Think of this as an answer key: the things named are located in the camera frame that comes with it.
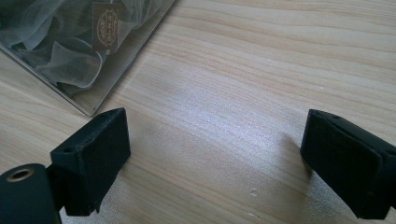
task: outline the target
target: wood grain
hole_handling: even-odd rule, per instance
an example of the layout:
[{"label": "wood grain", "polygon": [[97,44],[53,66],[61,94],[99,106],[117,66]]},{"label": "wood grain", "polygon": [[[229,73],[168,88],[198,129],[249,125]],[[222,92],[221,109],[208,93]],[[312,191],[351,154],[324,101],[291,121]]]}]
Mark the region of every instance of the wood grain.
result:
[{"label": "wood grain", "polygon": [[[64,223],[395,223],[356,219],[304,168],[309,108],[396,145],[394,1],[180,0],[101,109],[132,157],[101,212]],[[0,172],[88,122],[0,73]]]}]

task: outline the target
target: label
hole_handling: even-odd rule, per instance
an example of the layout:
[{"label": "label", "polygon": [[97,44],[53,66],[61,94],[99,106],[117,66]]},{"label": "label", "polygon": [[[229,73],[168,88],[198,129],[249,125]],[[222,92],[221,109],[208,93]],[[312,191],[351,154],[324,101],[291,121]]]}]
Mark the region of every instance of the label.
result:
[{"label": "label", "polygon": [[92,51],[117,49],[121,4],[92,3]]}]

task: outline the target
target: metal grommet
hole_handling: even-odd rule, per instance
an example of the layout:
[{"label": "metal grommet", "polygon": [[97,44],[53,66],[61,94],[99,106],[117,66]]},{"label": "metal grommet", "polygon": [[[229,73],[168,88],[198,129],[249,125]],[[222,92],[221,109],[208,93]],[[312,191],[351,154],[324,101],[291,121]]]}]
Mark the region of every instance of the metal grommet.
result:
[{"label": "metal grommet", "polygon": [[34,172],[35,172],[35,170],[32,168],[24,168],[24,169],[15,171],[14,173],[12,173],[12,175],[9,175],[7,177],[7,181],[11,182],[11,183],[19,182],[19,181],[22,181],[22,180],[26,179],[27,177],[31,176]]}]

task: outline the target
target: black object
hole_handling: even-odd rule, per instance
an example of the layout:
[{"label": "black object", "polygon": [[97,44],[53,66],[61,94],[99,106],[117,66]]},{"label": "black object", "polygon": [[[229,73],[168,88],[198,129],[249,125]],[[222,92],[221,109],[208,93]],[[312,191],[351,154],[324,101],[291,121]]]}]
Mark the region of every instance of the black object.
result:
[{"label": "black object", "polygon": [[26,164],[0,176],[0,223],[61,223],[58,211],[88,216],[131,155],[123,108],[98,115],[51,151],[52,165]]},{"label": "black object", "polygon": [[309,110],[301,155],[356,217],[384,219],[396,205],[396,147],[346,119]]}]

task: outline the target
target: light wooden surface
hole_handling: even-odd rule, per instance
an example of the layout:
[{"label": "light wooden surface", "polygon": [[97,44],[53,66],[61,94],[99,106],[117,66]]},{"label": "light wooden surface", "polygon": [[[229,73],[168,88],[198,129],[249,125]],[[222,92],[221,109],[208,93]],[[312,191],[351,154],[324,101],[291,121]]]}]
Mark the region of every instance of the light wooden surface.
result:
[{"label": "light wooden surface", "polygon": [[[178,1],[101,109],[126,108],[132,157],[98,215],[64,223],[395,223],[393,209],[356,219],[299,154],[309,108],[396,145],[395,11]],[[90,118],[16,88],[26,72],[4,55],[0,68],[0,172],[49,165]]]}]

